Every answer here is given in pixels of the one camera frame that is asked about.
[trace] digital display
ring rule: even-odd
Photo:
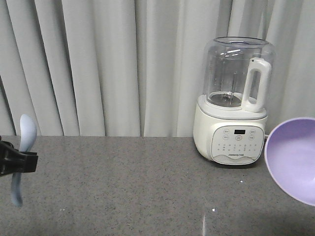
[[[234,134],[245,134],[245,129],[236,129]]]

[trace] plastic spoon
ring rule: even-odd
[[[19,151],[30,151],[37,137],[37,127],[32,118],[23,114],[20,118],[21,142]],[[11,182],[11,200],[14,205],[23,205],[21,194],[21,173],[13,173]]]

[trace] white curtain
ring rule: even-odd
[[[0,135],[191,137],[207,42],[276,47],[267,133],[315,117],[313,0],[0,0]]]

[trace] lavender plastic bowl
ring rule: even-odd
[[[294,118],[274,128],[266,142],[265,161],[284,192],[315,206],[314,118]]]

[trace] gray countertop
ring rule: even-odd
[[[38,137],[32,151],[22,208],[0,178],[0,235],[315,235],[315,208],[285,194],[263,157],[217,165],[192,138]]]

